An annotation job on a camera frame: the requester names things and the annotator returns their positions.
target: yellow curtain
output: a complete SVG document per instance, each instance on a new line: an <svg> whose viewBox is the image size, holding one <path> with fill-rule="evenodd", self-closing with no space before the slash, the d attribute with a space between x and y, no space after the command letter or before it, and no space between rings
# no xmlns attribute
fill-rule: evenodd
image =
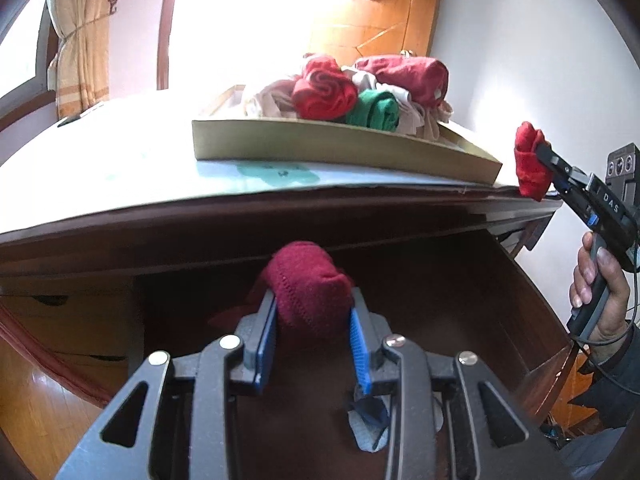
<svg viewBox="0 0 640 480"><path fill-rule="evenodd" d="M47 0L60 47L47 74L60 118L109 98L109 0Z"/></svg>

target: white tabletop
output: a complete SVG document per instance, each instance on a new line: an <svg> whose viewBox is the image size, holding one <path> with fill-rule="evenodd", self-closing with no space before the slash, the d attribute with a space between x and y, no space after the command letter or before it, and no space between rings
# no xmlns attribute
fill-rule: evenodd
<svg viewBox="0 0 640 480"><path fill-rule="evenodd" d="M54 124L0 166L0 234L190 198L334 186L475 186L329 164L198 162L191 119L199 109L188 96L152 92Z"/></svg>

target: metal screw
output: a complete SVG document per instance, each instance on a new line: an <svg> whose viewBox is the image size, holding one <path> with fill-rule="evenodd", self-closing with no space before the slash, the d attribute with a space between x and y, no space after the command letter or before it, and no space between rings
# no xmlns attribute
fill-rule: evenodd
<svg viewBox="0 0 640 480"><path fill-rule="evenodd" d="M225 335L220 338L220 346L225 350L233 350L240 345L240 338L235 334Z"/></svg>
<svg viewBox="0 0 640 480"><path fill-rule="evenodd" d="M469 350L465 350L464 352L460 352L458 356L458 361L460 361L463 365L473 366L478 362L478 356Z"/></svg>
<svg viewBox="0 0 640 480"><path fill-rule="evenodd" d="M400 334L392 334L385 337L385 344L392 348L399 348L403 346L405 341L406 339L404 336Z"/></svg>
<svg viewBox="0 0 640 480"><path fill-rule="evenodd" d="M163 352L162 350L158 350L157 352L153 352L149 356L149 364L151 364L153 366L163 365L168 360L169 360L169 354L167 352Z"/></svg>

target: black cable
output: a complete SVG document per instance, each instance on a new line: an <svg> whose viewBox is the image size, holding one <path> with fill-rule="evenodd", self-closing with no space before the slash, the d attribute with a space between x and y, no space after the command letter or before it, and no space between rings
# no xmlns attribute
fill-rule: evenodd
<svg viewBox="0 0 640 480"><path fill-rule="evenodd" d="M591 357L591 351L587 353L587 351L584 349L585 344L588 345L593 345L593 346L606 346L606 345L610 345L615 343L616 341L620 341L623 337L625 337L627 334L629 334L629 332L631 330L633 330L633 326L635 325L635 321L636 321L636 314L638 313L638 269L636 268L636 262L638 261L638 241L636 240L636 246L634 248L634 307L633 307L633 316L631 318L631 323L629 323L629 326L626 327L626 330L620 334L619 336L612 338L612 339L607 339L606 341L588 341L588 340L583 340L580 339L576 336L571 336L571 339L574 340L574 342L578 345L578 348L580 350L582 350L582 353L585 354L587 356L587 359L591 362L591 364L596 368L597 371L599 371L602 376L604 378L606 378L608 381L610 381L611 383L615 384L617 387L619 387L621 390L624 390L630 394L633 394L635 396L639 396L640 397L640 392L636 392L635 390L632 390L631 388L628 388L627 386L625 386L624 384L620 383L617 379L615 379L614 377L612 377L612 375L610 375L608 372L604 371L603 368L596 362L596 359L594 359L593 357Z"/></svg>

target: white wall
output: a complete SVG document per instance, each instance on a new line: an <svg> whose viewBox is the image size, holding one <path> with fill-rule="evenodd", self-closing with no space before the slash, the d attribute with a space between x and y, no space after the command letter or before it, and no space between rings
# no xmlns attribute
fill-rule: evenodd
<svg viewBox="0 0 640 480"><path fill-rule="evenodd" d="M441 0L432 55L450 71L453 120L491 139L504 171L525 120L600 176L609 152L640 144L640 70L596 0ZM585 230L564 206L518 257L563 321Z"/></svg>
<svg viewBox="0 0 640 480"><path fill-rule="evenodd" d="M112 99L156 90L162 0L118 0L117 7L109 31Z"/></svg>
<svg viewBox="0 0 640 480"><path fill-rule="evenodd" d="M0 166L27 142L57 122L56 104L51 103L24 116L0 132Z"/></svg>

